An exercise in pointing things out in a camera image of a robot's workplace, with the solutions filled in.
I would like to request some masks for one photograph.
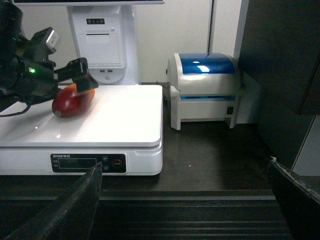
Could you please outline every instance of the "printer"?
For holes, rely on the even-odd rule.
[[[168,60],[171,127],[181,122],[237,124],[242,80],[235,60],[222,53],[174,53]]]

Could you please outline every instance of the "dark countertop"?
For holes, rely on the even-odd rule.
[[[273,196],[266,169],[271,152],[257,126],[223,121],[170,127],[163,109],[163,168],[156,176],[103,176],[103,198]],[[56,198],[80,176],[0,176],[0,200]]]

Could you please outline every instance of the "digital weighing scale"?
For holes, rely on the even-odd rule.
[[[163,165],[162,87],[101,85],[90,109],[59,118],[52,101],[0,118],[0,175],[156,175]],[[17,102],[1,114],[21,112]]]

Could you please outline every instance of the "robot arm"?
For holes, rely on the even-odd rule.
[[[54,99],[62,81],[72,79],[79,93],[99,86],[89,73],[86,58],[72,60],[55,70],[56,63],[49,60],[49,55],[56,51],[57,33],[49,27],[27,40],[19,34],[21,20],[18,7],[0,0],[0,90],[5,96],[26,103],[28,110]]]

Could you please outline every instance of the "blue printer lid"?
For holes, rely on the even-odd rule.
[[[230,59],[218,52],[179,53],[182,71],[187,74],[234,74]]]

